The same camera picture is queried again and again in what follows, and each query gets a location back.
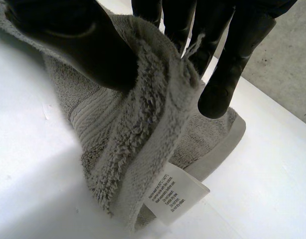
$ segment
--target terry cloth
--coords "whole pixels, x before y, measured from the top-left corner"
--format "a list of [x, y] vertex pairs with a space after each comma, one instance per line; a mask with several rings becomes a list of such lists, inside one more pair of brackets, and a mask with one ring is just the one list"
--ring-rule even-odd
[[130, 15], [110, 15], [138, 57], [136, 86], [125, 95], [92, 83], [22, 36], [6, 20], [4, 9], [0, 0], [0, 28], [44, 55], [63, 112], [81, 141], [90, 192], [130, 231], [154, 219], [143, 205], [144, 196], [167, 161], [202, 181], [242, 138], [245, 122], [233, 109], [220, 119], [198, 112], [203, 86], [188, 60], [194, 49], [181, 58], [154, 25]]

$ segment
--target white label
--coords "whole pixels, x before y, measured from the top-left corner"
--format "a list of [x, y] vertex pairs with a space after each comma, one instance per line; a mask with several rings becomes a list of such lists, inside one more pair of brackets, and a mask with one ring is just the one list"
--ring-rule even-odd
[[170, 225], [209, 192], [205, 185], [183, 169], [167, 163], [144, 204], [164, 224]]

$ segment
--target white surface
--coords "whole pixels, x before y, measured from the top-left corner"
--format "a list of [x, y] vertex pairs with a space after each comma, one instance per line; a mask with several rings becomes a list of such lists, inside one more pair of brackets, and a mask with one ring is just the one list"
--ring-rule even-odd
[[[135, 238], [306, 239], [306, 124], [244, 79], [232, 106], [247, 130], [203, 181], [211, 193]], [[0, 32], [0, 239], [132, 238], [91, 198], [80, 154], [41, 57]]]

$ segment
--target towel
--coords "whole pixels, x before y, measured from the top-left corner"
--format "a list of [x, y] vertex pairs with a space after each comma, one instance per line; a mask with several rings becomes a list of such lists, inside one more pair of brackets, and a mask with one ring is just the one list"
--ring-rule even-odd
[[168, 161], [202, 181], [241, 140], [245, 122], [233, 109], [219, 119], [207, 119], [197, 109], [203, 85], [188, 60], [196, 49], [181, 58], [151, 23], [110, 13], [138, 58], [136, 86], [123, 94], [89, 81], [65, 59], [21, 35], [4, 10], [0, 0], [0, 28], [43, 54], [60, 106], [80, 139], [91, 194], [130, 231], [154, 219], [143, 201]]

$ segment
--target finger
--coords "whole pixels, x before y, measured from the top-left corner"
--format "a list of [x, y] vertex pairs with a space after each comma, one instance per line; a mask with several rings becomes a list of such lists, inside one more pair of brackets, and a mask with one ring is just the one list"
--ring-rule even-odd
[[165, 35], [183, 53], [197, 0], [163, 0]]
[[132, 0], [134, 16], [139, 16], [159, 27], [162, 15], [162, 0]]
[[74, 34], [62, 28], [23, 23], [10, 11], [6, 15], [23, 35], [56, 52], [90, 80], [106, 88], [127, 92], [135, 85], [136, 56], [101, 6], [94, 1], [91, 7], [92, 24], [84, 32]]
[[226, 1], [200, 0], [197, 2], [195, 22], [190, 45], [197, 41], [197, 37], [204, 33], [205, 37], [198, 51], [190, 57], [200, 76], [205, 73], [221, 36], [226, 29], [232, 15], [234, 6]]

